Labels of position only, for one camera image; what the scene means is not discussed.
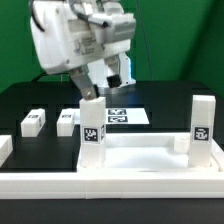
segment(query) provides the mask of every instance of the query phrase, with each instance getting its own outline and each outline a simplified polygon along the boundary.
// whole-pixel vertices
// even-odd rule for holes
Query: white post
[[[80,101],[81,166],[102,167],[106,158],[106,100]]]
[[[210,166],[216,101],[214,96],[193,96],[189,166]]]

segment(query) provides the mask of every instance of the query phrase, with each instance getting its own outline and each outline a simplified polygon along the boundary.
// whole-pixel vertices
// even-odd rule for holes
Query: white block
[[[57,136],[72,136],[75,127],[75,109],[62,110],[57,121]]]
[[[80,101],[81,166],[102,167],[106,157],[106,101]]]
[[[22,137],[37,137],[45,124],[45,110],[31,110],[21,123]]]
[[[12,137],[10,135],[0,136],[0,167],[12,152]]]
[[[193,96],[190,167],[210,166],[215,105],[214,96]]]

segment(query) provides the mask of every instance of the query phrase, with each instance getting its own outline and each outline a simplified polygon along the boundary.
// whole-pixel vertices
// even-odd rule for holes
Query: white platform
[[[107,161],[105,172],[0,174],[0,199],[224,198],[223,151],[213,141],[212,166],[188,169],[187,155],[171,151],[179,134],[109,134],[108,158],[114,162]],[[140,143],[143,150],[136,153]],[[113,150],[128,153],[114,159]]]
[[[114,108],[106,109],[106,124],[150,124],[148,117],[146,115],[144,108],[123,108],[126,110],[125,115],[114,115],[115,117],[127,117],[127,122],[109,122],[109,117],[113,115],[109,115],[109,110],[113,110]],[[75,111],[75,123],[80,124],[80,109],[74,109]]]

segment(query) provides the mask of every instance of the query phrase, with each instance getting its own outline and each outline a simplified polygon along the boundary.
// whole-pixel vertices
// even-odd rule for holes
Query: green backdrop
[[[224,96],[223,0],[123,0],[137,19],[128,55],[137,80],[198,80]],[[36,58],[28,0],[0,3],[0,92],[42,70]]]

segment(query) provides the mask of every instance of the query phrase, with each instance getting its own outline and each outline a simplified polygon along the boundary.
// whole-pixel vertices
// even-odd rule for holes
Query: black table
[[[107,125],[107,132],[190,131],[192,95],[215,95],[198,82],[138,82],[135,89],[106,96],[108,108],[144,107],[150,125]],[[57,138],[64,108],[78,108],[69,82],[18,83],[0,94],[0,135],[13,136],[14,151],[0,172],[76,172],[79,126]],[[224,100],[216,95],[214,139],[224,146]],[[46,110],[37,138],[22,138],[20,122],[31,109]],[[0,223],[223,223],[223,199],[0,200]]]

